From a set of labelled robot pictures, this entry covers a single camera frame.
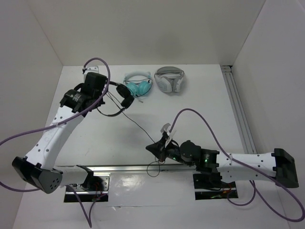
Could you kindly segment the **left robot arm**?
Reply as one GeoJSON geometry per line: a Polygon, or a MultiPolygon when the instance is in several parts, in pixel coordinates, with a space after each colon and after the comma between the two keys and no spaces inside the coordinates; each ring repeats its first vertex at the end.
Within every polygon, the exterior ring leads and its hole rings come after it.
{"type": "Polygon", "coordinates": [[[55,115],[54,128],[47,130],[24,157],[15,157],[12,162],[22,180],[50,194],[59,186],[78,185],[83,190],[91,189],[101,179],[85,166],[56,167],[55,161],[69,136],[89,111],[97,108],[107,77],[89,72],[85,81],[67,91],[60,101],[55,115]]]}

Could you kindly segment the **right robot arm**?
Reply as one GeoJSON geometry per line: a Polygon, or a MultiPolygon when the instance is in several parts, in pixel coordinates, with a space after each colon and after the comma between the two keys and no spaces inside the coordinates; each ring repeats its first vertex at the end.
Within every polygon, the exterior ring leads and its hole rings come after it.
{"type": "Polygon", "coordinates": [[[299,186],[295,159],[281,148],[264,154],[226,155],[222,151],[201,148],[190,140],[178,146],[173,140],[166,143],[161,139],[148,145],[146,150],[161,162],[170,158],[180,164],[194,166],[197,172],[208,177],[213,187],[236,181],[271,179],[286,188],[299,186]]]}

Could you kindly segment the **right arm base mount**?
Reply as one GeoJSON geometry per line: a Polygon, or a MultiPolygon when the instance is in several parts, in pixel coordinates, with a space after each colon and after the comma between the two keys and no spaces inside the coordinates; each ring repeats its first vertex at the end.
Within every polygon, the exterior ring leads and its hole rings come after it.
{"type": "Polygon", "coordinates": [[[235,182],[210,181],[207,175],[194,173],[193,185],[195,200],[238,198],[235,182]]]}

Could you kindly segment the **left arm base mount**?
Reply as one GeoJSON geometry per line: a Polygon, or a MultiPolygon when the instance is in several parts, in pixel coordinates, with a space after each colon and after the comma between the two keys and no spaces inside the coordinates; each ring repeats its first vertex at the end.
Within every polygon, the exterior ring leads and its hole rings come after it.
{"type": "Polygon", "coordinates": [[[109,185],[110,185],[110,173],[99,173],[96,181],[93,182],[91,187],[83,187],[79,184],[70,185],[70,188],[66,188],[64,195],[64,203],[76,203],[78,202],[75,194],[77,193],[81,202],[108,202],[109,199],[109,185]]]}

